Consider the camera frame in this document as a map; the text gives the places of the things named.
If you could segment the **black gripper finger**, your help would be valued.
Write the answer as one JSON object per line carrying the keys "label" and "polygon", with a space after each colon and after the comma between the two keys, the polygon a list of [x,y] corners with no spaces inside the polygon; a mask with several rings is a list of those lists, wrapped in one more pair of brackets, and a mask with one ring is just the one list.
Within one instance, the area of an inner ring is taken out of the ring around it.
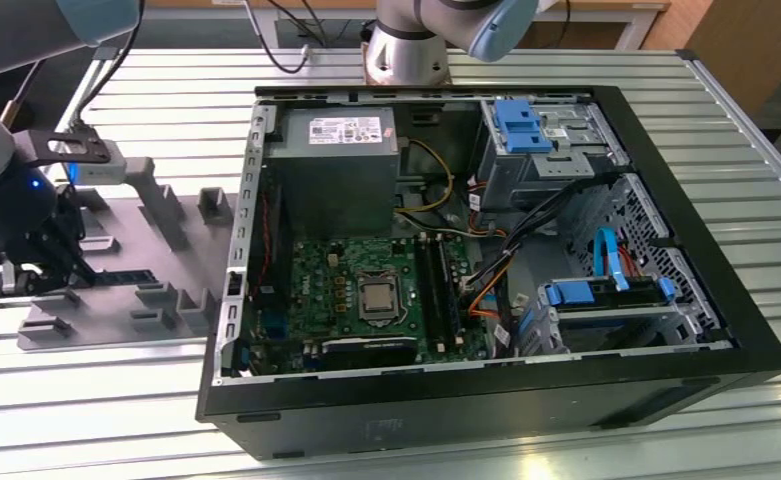
{"label": "black gripper finger", "polygon": [[85,229],[74,187],[58,186],[56,194],[54,222],[61,238],[61,249],[66,257],[64,263],[74,276],[72,285],[89,288],[96,283],[96,272],[82,258],[80,242],[85,237]]}
{"label": "black gripper finger", "polygon": [[64,261],[61,238],[54,218],[46,218],[42,224],[25,234],[25,262],[38,268],[29,280],[26,290],[34,295],[62,289],[69,285],[70,272]]}

